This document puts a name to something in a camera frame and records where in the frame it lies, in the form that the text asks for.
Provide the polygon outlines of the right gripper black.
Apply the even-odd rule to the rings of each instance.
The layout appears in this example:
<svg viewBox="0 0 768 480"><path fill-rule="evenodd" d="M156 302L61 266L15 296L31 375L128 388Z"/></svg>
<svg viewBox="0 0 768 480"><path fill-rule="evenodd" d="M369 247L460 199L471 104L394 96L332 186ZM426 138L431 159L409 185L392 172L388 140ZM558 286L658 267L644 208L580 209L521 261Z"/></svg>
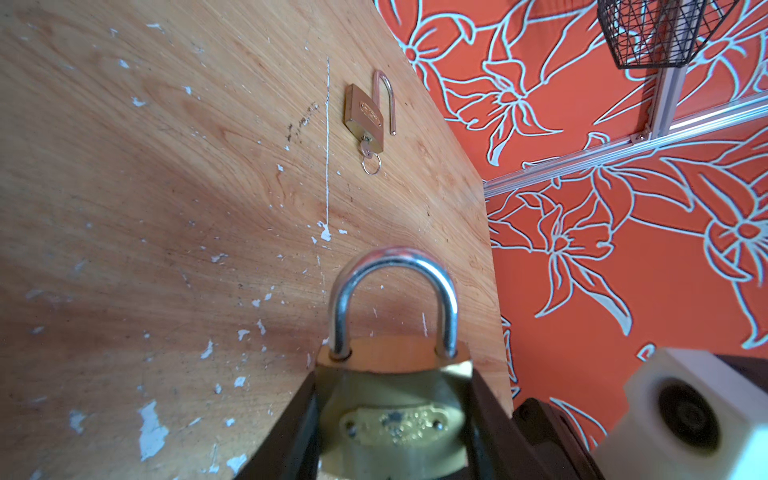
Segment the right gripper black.
<svg viewBox="0 0 768 480"><path fill-rule="evenodd" d="M551 479L604 479L569 418L549 403L528 398L513 422Z"/></svg>

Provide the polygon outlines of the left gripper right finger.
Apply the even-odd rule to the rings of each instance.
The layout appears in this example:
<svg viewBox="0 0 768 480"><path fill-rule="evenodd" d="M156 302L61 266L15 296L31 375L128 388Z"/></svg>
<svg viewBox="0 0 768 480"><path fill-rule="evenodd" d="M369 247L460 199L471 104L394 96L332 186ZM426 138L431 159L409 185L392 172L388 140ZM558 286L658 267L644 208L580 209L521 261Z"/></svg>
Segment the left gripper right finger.
<svg viewBox="0 0 768 480"><path fill-rule="evenodd" d="M468 479L539 479L540 463L479 371L467 403Z"/></svg>

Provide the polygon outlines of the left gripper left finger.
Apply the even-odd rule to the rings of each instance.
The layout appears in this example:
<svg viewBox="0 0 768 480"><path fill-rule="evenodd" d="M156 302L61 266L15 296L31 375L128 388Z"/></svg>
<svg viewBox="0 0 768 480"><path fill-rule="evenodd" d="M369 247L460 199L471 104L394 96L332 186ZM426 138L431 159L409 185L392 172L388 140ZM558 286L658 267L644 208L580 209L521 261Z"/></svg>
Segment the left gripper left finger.
<svg viewBox="0 0 768 480"><path fill-rule="evenodd" d="M318 400L310 372L235 479L316 479Z"/></svg>

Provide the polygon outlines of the small brass padlock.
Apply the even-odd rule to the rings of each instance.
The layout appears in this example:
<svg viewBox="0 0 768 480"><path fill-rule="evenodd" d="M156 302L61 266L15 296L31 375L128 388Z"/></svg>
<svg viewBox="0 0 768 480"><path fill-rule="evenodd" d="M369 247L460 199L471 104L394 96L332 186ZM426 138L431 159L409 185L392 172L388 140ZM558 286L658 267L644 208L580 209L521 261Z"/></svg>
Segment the small brass padlock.
<svg viewBox="0 0 768 480"><path fill-rule="evenodd" d="M434 338L351 337L354 291L384 268L416 271L431 284ZM345 266L331 290L329 340L314 369L323 472L343 479L437 479L466 466L473 364L458 323L453 281L427 253L382 248Z"/></svg>

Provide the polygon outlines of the silver key with ring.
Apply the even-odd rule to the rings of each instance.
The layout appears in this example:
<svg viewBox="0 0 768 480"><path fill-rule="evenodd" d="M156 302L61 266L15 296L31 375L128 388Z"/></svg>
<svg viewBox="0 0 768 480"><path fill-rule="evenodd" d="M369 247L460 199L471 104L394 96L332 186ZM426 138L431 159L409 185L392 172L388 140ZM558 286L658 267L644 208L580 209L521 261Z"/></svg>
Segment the silver key with ring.
<svg viewBox="0 0 768 480"><path fill-rule="evenodd" d="M360 142L359 151L361 154L361 166L363 171L370 176L377 175L382 168L380 155L372 150L370 143L367 140Z"/></svg>

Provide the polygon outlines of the large brass padlock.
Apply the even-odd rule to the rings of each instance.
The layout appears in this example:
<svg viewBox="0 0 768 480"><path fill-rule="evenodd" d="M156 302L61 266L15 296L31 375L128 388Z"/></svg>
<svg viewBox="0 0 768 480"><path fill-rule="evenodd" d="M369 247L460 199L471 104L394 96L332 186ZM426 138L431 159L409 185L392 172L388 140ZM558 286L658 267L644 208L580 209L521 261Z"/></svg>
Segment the large brass padlock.
<svg viewBox="0 0 768 480"><path fill-rule="evenodd" d="M371 158L384 151L384 116L380 106L380 87L384 85L389 102L389 134L395 136L396 102L394 89L382 70L373 74L372 93L366 93L356 84L345 88L343 122L355 136L364 158Z"/></svg>

